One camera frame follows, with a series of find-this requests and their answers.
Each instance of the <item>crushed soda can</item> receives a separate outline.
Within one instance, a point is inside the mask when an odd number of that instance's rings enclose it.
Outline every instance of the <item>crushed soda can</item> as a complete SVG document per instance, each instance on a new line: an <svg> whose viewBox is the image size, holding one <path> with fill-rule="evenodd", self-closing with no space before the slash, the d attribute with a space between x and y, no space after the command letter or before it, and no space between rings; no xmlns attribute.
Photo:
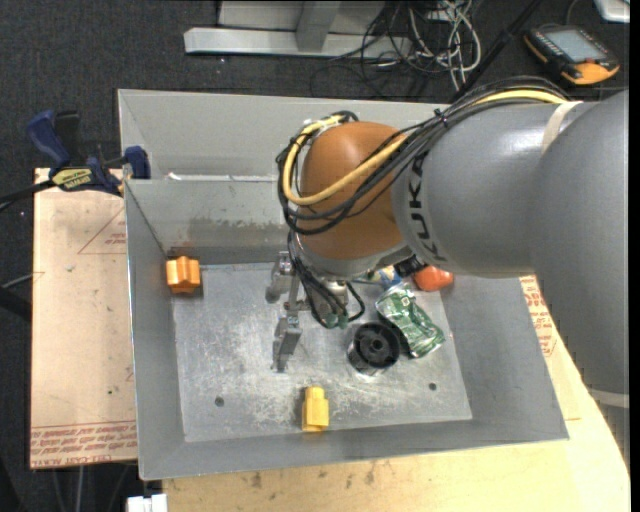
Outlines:
<svg viewBox="0 0 640 512"><path fill-rule="evenodd" d="M411 357L426 356L446 339L442 329L416 304L416 296L407 283L385 291L376 301L376 310L402 332Z"/></svg>

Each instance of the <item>handheld device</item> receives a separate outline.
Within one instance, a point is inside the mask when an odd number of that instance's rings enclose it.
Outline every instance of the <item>handheld device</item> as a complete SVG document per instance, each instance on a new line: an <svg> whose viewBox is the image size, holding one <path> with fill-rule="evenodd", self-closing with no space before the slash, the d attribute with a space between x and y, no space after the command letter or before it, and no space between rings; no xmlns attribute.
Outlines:
<svg viewBox="0 0 640 512"><path fill-rule="evenodd" d="M526 32L524 42L553 74L575 85L602 82L620 69L611 50L581 27L534 28Z"/></svg>

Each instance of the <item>yellow clamp label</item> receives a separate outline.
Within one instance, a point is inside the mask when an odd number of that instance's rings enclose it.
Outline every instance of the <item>yellow clamp label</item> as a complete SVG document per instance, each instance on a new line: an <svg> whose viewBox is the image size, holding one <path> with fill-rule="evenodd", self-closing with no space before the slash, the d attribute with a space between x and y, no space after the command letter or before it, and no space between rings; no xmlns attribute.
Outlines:
<svg viewBox="0 0 640 512"><path fill-rule="evenodd" d="M62 169L56 174L51 181L53 181L59 187L64 187L67 190L79 187L91 183L91 169L88 167L72 167L68 169Z"/></svg>

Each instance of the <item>cardboard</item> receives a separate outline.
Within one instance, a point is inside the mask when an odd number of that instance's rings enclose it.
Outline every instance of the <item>cardboard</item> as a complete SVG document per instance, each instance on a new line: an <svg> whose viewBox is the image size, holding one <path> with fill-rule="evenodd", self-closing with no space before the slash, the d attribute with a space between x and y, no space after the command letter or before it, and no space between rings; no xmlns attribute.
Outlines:
<svg viewBox="0 0 640 512"><path fill-rule="evenodd" d="M30 467L134 460L124 202L50 189L34 203Z"/></svg>

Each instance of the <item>metal bracket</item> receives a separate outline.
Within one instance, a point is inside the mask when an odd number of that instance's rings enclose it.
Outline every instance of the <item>metal bracket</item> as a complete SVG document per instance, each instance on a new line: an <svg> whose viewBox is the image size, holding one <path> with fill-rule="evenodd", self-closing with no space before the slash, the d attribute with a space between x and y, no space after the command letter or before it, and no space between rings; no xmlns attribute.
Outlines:
<svg viewBox="0 0 640 512"><path fill-rule="evenodd" d="M287 362L293 355L302 336L300 329L300 319L298 318L298 290L300 288L300 278L296 275L291 277L291 287L289 288L289 305L287 314L280 317L276 326L276 340L273 342L273 369L278 373L283 373L287 368Z"/></svg>
<svg viewBox="0 0 640 512"><path fill-rule="evenodd" d="M278 259L271 270L271 284L267 287L265 299L269 304L275 304L280 296L291 288L294 274L293 265L287 251L280 251Z"/></svg>

